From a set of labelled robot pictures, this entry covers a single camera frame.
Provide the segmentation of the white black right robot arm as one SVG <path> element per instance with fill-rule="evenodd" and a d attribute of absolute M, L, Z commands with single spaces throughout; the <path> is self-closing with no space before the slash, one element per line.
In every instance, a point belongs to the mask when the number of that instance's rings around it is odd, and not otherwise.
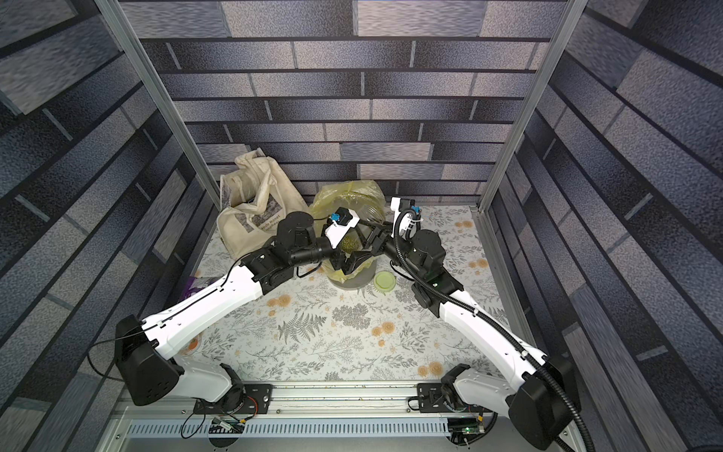
<path fill-rule="evenodd" d="M 463 403 L 508 418 L 540 450 L 551 443 L 569 450 L 561 435 L 570 424 L 576 425 L 585 449 L 594 450 L 569 362 L 547 357 L 482 309 L 444 267 L 446 251 L 436 232 L 421 230 L 408 237 L 390 222 L 365 225 L 371 230 L 363 239 L 365 250 L 403 267 L 419 304 L 462 333 L 503 375 L 497 382 L 470 367 L 450 372 L 444 380 Z"/>

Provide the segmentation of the short frosted plastic cup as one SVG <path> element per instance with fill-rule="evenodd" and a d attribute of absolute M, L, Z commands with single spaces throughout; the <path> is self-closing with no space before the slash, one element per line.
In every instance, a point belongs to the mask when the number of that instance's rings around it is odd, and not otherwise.
<path fill-rule="evenodd" d="M 352 252 L 357 252 L 357 250 L 364 250 L 371 232 L 372 229 L 367 225 L 357 224 L 354 228 L 346 232 L 338 248 L 347 255 L 352 254 Z"/>

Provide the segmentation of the green jar lid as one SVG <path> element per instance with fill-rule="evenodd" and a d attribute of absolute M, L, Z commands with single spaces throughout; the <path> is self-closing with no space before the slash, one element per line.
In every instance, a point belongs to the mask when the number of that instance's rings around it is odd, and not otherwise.
<path fill-rule="evenodd" d="M 395 277 L 393 272 L 384 270 L 375 275 L 373 283 L 376 290 L 380 291 L 380 293 L 389 293 L 397 286 L 397 277 Z"/>

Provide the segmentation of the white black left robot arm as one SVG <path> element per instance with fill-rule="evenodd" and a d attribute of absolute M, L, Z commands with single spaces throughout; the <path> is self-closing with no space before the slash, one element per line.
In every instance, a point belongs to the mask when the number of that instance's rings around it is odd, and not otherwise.
<path fill-rule="evenodd" d="M 362 220 L 340 208 L 322 218 L 288 214 L 259 249 L 235 260 L 226 275 L 194 296 L 148 318 L 128 316 L 116 328 L 115 363 L 137 406 L 164 397 L 190 397 L 233 412 L 245 404 L 245 387 L 229 365 L 210 366 L 181 357 L 191 339 L 239 307 L 291 280 L 298 267 L 330 262 L 348 275 L 372 257 L 371 242 L 387 222 Z"/>

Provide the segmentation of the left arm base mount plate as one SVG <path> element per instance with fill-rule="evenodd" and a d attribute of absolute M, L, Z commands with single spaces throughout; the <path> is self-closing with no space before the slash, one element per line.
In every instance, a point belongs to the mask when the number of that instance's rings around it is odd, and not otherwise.
<path fill-rule="evenodd" d="M 233 387 L 218 402 L 197 400 L 193 407 L 193 414 L 231 414 L 233 416 L 267 414 L 272 390 L 273 385 L 267 383 L 245 384 L 243 390 Z"/>

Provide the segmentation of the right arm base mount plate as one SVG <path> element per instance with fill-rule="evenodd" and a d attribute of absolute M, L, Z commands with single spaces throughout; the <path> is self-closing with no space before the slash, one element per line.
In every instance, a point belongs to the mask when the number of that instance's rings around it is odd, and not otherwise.
<path fill-rule="evenodd" d="M 418 383 L 413 399 L 417 403 L 417 410 L 423 414 L 484 414 L 484 412 L 491 412 L 485 407 L 463 402 L 451 385 L 441 382 Z"/>

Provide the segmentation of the grey mesh waste bin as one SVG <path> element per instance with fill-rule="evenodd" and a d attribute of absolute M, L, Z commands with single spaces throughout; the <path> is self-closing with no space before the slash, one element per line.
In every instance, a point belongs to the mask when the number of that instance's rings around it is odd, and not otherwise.
<path fill-rule="evenodd" d="M 377 262 L 374 261 L 366 269 L 360 269 L 354 277 L 349 277 L 344 282 L 331 281 L 331 283 L 342 290 L 358 290 L 373 282 L 377 273 Z"/>

